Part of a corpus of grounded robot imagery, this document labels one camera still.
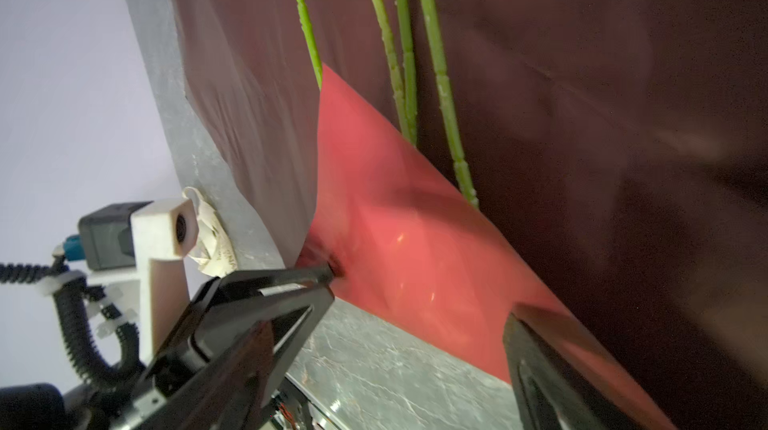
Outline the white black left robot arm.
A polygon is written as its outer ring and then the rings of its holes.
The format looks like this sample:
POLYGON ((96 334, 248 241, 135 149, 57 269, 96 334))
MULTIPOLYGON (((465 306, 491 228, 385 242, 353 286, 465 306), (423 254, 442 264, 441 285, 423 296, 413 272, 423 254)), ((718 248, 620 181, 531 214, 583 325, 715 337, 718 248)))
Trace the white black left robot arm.
POLYGON ((206 282, 148 364, 139 333, 100 286, 62 261, 5 265, 5 284, 37 284, 54 298, 82 385, 5 387, 5 429, 257 429, 283 403, 307 401, 286 381, 298 352, 333 303, 326 265, 236 271, 206 282))

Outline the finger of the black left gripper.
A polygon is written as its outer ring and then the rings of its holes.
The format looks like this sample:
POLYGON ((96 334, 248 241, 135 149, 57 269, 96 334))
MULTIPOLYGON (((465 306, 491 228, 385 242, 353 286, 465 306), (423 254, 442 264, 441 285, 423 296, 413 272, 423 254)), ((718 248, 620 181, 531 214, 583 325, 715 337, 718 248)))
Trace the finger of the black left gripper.
POLYGON ((235 344, 249 344, 253 356, 238 364, 238 372, 260 373, 258 395, 267 405, 284 380, 299 350, 334 302, 326 282, 220 282, 212 305, 193 333, 192 342, 212 361, 235 344))
POLYGON ((334 273, 328 264, 291 269, 237 270, 218 280, 212 303, 235 302, 261 295, 262 290, 285 285, 329 285, 333 279, 334 273))

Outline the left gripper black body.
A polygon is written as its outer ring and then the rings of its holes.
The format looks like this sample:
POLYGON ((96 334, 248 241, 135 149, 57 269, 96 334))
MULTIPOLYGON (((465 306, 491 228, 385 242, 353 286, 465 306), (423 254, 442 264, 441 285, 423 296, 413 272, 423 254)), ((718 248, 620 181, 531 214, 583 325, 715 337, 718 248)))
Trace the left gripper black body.
POLYGON ((112 429, 264 426, 264 295, 200 291, 139 377, 112 429))

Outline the white fake flower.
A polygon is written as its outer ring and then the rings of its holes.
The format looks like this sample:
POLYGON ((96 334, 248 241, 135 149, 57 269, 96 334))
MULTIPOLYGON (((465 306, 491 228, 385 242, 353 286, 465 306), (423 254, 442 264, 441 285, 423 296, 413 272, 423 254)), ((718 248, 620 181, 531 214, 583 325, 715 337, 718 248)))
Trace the white fake flower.
POLYGON ((314 73, 318 88, 321 90, 322 84, 323 84, 322 61, 320 60, 320 55, 318 52, 318 47, 317 47, 316 39, 314 36, 314 31, 313 31, 309 10, 306 4, 306 0, 295 0, 295 1, 296 1, 296 8, 298 11, 298 18, 300 21, 300 26, 304 35, 304 40, 306 42, 308 54, 310 56, 313 73, 314 73))

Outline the dark red wrapping paper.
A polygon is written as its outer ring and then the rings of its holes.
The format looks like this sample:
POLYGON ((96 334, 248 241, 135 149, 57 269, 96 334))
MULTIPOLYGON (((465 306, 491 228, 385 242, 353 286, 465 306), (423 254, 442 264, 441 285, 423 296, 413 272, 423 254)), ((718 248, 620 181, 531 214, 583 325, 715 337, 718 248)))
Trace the dark red wrapping paper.
MULTIPOLYGON (((295 0, 174 0, 281 256, 317 198, 295 0)), ((436 0, 481 211, 685 429, 767 425, 767 0, 436 0)))

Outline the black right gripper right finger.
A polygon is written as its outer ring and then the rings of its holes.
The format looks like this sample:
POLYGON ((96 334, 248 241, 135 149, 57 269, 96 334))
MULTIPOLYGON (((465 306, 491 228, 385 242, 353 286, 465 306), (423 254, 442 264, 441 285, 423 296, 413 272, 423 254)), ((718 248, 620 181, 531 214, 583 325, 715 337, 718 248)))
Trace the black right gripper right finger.
POLYGON ((638 429, 529 325, 507 318, 511 385, 525 429, 638 429))

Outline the cream fake rose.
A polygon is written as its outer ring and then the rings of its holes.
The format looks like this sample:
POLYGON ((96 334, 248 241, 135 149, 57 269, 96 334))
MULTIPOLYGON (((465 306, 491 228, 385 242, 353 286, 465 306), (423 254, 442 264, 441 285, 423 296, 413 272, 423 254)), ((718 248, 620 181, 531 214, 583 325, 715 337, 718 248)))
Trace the cream fake rose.
POLYGON ((455 178, 464 198, 474 208, 478 209, 479 200, 477 191, 464 153, 451 82, 448 76, 448 66, 436 0, 420 0, 420 6, 425 22, 430 58, 437 86, 439 108, 442 115, 449 152, 453 162, 455 178))

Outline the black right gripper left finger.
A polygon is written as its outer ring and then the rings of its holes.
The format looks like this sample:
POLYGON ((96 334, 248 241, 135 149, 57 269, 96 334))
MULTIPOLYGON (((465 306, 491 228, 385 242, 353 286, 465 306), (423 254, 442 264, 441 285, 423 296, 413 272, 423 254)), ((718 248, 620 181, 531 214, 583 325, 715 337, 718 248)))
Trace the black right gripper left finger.
POLYGON ((253 364, 238 372, 238 364, 253 356, 251 345, 239 343, 210 361, 197 350, 190 333, 165 349, 137 382, 128 404, 130 429, 243 429, 259 425, 262 405, 260 373, 253 364))

